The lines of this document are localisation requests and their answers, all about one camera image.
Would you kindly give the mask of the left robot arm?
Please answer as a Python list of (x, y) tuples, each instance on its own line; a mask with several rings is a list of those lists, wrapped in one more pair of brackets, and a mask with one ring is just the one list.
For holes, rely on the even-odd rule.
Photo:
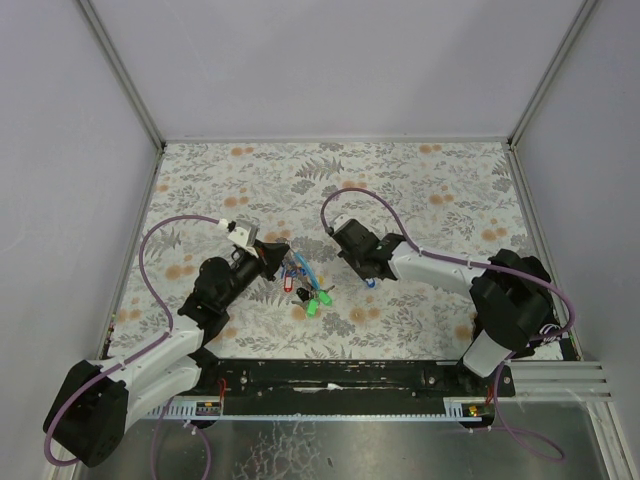
[(82, 360), (68, 372), (44, 421), (57, 442), (88, 467), (102, 463), (126, 431), (171, 397), (211, 383), (217, 357), (206, 349), (229, 320), (229, 306), (258, 277), (275, 278), (290, 248), (256, 241), (232, 258), (213, 257), (170, 327), (122, 359)]

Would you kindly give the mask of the metal key organizer disc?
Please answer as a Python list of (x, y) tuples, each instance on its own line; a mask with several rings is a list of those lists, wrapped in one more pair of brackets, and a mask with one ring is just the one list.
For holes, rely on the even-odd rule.
[(320, 285), (318, 278), (306, 259), (293, 249), (290, 249), (281, 264), (280, 276), (283, 284), (285, 276), (292, 277), (293, 282), (298, 281), (303, 288), (311, 292), (311, 299), (317, 299), (319, 301), (318, 292), (321, 290), (328, 293), (328, 291)]

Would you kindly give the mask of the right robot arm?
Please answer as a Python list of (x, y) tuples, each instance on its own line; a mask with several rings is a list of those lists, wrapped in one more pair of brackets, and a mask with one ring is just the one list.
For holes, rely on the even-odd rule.
[(461, 364), (486, 378), (511, 354), (530, 356), (555, 333), (559, 323), (547, 288), (533, 282), (550, 280), (541, 262), (501, 249), (474, 266), (461, 256), (420, 253), (403, 235), (377, 237), (359, 221), (342, 215), (328, 229), (340, 247), (339, 257), (363, 280), (413, 281), (441, 287), (469, 298), (475, 307), (473, 340)]

